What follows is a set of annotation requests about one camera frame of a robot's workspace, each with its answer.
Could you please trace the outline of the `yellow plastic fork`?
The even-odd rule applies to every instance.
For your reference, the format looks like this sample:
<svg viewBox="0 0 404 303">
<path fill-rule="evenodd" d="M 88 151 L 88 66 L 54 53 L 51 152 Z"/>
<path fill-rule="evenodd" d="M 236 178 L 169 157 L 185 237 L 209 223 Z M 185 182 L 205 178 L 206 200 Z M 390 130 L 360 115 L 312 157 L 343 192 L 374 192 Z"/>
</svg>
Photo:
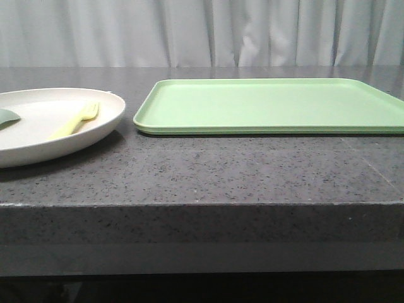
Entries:
<svg viewBox="0 0 404 303">
<path fill-rule="evenodd" d="M 56 140 L 73 134 L 74 130 L 83 121 L 88 121 L 97 117 L 99 111 L 98 102 L 89 102 L 66 124 L 61 126 L 55 133 L 49 136 L 48 140 Z"/>
</svg>

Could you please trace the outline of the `white round plate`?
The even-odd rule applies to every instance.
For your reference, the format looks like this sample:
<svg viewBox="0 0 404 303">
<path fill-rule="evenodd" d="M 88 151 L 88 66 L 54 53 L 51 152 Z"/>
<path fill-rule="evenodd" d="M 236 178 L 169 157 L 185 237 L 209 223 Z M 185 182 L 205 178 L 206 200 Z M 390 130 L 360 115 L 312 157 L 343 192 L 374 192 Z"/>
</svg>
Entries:
<svg viewBox="0 0 404 303">
<path fill-rule="evenodd" d="M 50 140 L 89 102 L 99 104 L 94 120 L 69 136 Z M 80 151 L 110 134 L 124 115 L 125 101 L 111 92 L 86 88 L 41 88 L 1 94 L 1 108 L 20 120 L 1 128 L 1 167 L 18 167 Z"/>
</svg>

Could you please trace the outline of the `light green serving tray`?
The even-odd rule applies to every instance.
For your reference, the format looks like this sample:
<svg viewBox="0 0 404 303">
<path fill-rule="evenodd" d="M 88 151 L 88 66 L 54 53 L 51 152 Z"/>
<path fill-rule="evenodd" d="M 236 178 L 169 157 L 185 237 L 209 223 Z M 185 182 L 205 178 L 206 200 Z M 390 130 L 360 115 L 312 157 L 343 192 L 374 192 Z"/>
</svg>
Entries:
<svg viewBox="0 0 404 303">
<path fill-rule="evenodd" d="M 163 80 L 133 121 L 155 135 L 402 134 L 403 101 L 346 78 Z"/>
</svg>

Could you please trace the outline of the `green plastic spoon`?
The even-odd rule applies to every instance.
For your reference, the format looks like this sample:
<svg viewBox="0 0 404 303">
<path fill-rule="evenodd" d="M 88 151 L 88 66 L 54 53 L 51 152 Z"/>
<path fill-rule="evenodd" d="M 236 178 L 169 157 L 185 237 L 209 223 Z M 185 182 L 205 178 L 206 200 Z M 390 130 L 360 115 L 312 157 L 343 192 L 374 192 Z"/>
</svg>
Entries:
<svg viewBox="0 0 404 303">
<path fill-rule="evenodd" d="M 21 119 L 21 117 L 13 112 L 12 110 L 8 109 L 0 109 L 0 128 L 5 129 Z"/>
</svg>

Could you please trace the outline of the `white curtain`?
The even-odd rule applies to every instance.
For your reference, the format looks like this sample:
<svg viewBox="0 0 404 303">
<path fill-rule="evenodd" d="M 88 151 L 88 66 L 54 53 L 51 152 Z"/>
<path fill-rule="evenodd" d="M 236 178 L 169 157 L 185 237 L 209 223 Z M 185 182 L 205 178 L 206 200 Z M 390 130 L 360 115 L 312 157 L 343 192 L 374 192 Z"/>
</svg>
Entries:
<svg viewBox="0 0 404 303">
<path fill-rule="evenodd" d="M 402 1 L 2 1 L 3 67 L 403 64 Z"/>
</svg>

